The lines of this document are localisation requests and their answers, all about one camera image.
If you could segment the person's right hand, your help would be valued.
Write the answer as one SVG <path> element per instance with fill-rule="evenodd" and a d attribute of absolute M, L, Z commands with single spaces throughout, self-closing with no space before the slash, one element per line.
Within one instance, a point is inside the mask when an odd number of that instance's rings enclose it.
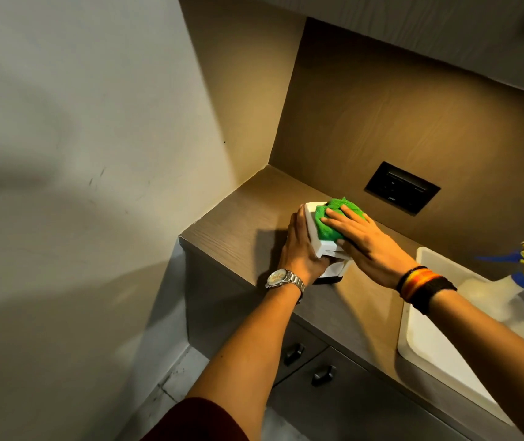
<path fill-rule="evenodd" d="M 395 289 L 400 278 L 418 263 L 371 219 L 371 228 L 341 228 L 342 214 L 326 209 L 321 220 L 360 249 L 358 268 L 380 286 Z"/>

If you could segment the wide black wristband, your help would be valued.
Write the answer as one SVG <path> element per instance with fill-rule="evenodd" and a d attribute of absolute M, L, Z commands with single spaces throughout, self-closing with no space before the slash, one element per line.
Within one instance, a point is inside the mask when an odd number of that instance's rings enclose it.
<path fill-rule="evenodd" d="M 430 311 L 430 303 L 433 297 L 444 290 L 457 291 L 457 288 L 447 278 L 436 276 L 417 286 L 409 303 L 423 315 L 427 316 Z"/>

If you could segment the green cleaning cloth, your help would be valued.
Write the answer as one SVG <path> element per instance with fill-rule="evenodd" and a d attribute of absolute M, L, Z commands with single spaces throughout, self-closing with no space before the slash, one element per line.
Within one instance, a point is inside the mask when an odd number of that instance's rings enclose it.
<path fill-rule="evenodd" d="M 347 200 L 345 197 L 342 199 L 331 199 L 323 205 L 319 205 L 315 209 L 315 224 L 317 227 L 318 239 L 322 241 L 336 242 L 339 239 L 345 239 L 346 237 L 339 233 L 337 230 L 325 224 L 321 219 L 326 217 L 326 209 L 331 209 L 339 214 L 344 214 L 341 210 L 341 206 L 345 205 L 358 216 L 364 219 L 364 212 L 356 204 Z"/>

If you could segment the maroon garment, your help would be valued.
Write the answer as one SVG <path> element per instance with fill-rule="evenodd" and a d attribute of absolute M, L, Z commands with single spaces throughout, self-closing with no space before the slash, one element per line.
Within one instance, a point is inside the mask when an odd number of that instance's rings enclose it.
<path fill-rule="evenodd" d="M 204 398 L 173 406 L 140 441 L 249 441 L 229 413 Z"/>

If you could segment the spray bottle with yellow nozzle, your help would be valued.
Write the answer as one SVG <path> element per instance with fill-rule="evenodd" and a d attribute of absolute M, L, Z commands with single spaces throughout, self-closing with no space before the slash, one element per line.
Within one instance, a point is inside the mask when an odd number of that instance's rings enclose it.
<path fill-rule="evenodd" d="M 524 266 L 524 242 L 522 249 L 505 256 L 480 257 L 487 262 L 514 262 Z M 499 322 L 506 322 L 516 315 L 512 301 L 524 292 L 524 270 L 515 272 L 498 281 L 468 279 L 457 287 L 458 293 L 478 309 Z"/>

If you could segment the black wall socket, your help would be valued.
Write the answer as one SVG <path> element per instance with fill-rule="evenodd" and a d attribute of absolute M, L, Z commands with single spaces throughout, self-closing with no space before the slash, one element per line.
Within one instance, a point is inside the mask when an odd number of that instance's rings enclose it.
<path fill-rule="evenodd" d="M 382 162 L 364 191 L 416 216 L 441 188 L 398 167 Z"/>

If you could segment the orange striped wristband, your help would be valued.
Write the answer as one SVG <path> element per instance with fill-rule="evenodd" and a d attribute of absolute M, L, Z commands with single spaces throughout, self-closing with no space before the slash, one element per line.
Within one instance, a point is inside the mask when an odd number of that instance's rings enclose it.
<path fill-rule="evenodd" d="M 437 273 L 434 273 L 430 269 L 423 269 L 414 272 L 407 279 L 402 290 L 401 297 L 405 300 L 405 302 L 410 303 L 413 295 L 417 292 L 418 289 L 423 287 L 423 285 L 425 285 L 426 283 L 439 278 L 442 278 L 442 276 Z"/>

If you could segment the person's left hand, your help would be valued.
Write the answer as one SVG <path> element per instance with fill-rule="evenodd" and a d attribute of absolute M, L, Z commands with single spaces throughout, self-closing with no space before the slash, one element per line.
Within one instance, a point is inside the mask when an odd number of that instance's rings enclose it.
<path fill-rule="evenodd" d="M 311 246 L 305 218 L 305 207 L 301 204 L 298 211 L 291 215 L 287 229 L 287 240 L 281 250 L 278 268 L 294 272 L 305 283 L 312 285 L 317 278 L 312 276 L 312 261 L 318 259 Z"/>

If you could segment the white box appliance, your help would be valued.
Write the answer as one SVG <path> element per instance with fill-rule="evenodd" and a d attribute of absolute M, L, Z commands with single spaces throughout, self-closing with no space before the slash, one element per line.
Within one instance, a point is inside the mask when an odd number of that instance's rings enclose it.
<path fill-rule="evenodd" d="M 325 205 L 325 202 L 309 202 L 304 204 L 308 234 L 315 256 L 317 258 L 328 257 L 334 259 L 332 264 L 327 267 L 324 274 L 314 282 L 315 285 L 340 282 L 352 260 L 343 248 L 335 242 L 319 239 L 317 223 L 315 222 L 315 212 L 317 207 L 323 205 Z"/>

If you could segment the person's left forearm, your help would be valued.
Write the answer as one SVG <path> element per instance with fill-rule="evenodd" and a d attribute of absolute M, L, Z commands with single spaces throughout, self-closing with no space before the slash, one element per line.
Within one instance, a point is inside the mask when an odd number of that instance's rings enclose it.
<path fill-rule="evenodd" d="M 284 334 L 300 296 L 292 283 L 269 290 L 186 395 L 187 399 L 203 398 L 223 408 L 250 441 L 261 439 Z"/>

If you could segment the grey base cabinet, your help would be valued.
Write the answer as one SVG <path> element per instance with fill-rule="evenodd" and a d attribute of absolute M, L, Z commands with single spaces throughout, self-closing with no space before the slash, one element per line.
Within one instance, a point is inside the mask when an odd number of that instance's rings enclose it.
<path fill-rule="evenodd" d="M 192 224 L 187 255 L 190 344 L 212 358 L 260 303 L 278 266 L 290 215 L 327 196 L 267 166 Z M 269 405 L 314 441 L 524 441 L 491 415 L 398 354 L 404 302 L 354 263 L 343 280 L 310 286 L 288 324 Z M 284 366 L 287 347 L 305 345 Z M 314 372 L 337 367 L 313 387 Z"/>

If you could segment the white sink basin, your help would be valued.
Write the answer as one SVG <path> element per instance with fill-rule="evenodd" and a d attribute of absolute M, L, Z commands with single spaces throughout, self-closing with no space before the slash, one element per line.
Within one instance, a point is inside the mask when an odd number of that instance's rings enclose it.
<path fill-rule="evenodd" d="M 416 259 L 421 265 L 446 277 L 456 287 L 468 279 L 490 281 L 423 246 L 418 248 Z M 516 315 L 500 323 L 524 339 L 524 302 L 517 296 L 512 305 Z M 407 303 L 401 318 L 398 352 L 490 414 L 514 425 L 447 337 L 426 316 Z"/>

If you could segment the grey wall cabinet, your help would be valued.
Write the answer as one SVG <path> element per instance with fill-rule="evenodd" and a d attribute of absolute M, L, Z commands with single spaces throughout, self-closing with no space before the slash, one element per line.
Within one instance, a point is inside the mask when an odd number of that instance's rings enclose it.
<path fill-rule="evenodd" d="M 524 89 L 524 0 L 259 0 Z"/>

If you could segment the person's right forearm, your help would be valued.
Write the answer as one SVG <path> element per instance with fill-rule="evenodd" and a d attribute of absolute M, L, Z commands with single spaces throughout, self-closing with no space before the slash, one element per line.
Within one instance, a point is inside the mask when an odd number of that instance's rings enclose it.
<path fill-rule="evenodd" d="M 524 339 L 455 290 L 432 297 L 428 318 L 524 434 Z"/>

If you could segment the silver wristwatch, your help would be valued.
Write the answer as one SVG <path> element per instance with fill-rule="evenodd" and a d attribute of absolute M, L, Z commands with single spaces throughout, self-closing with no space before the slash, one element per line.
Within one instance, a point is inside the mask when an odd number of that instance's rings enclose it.
<path fill-rule="evenodd" d="M 296 286 L 300 291 L 300 296 L 296 301 L 296 304 L 298 305 L 304 296 L 306 285 L 294 272 L 287 269 L 278 269 L 274 271 L 267 277 L 265 288 L 275 289 L 289 284 Z"/>

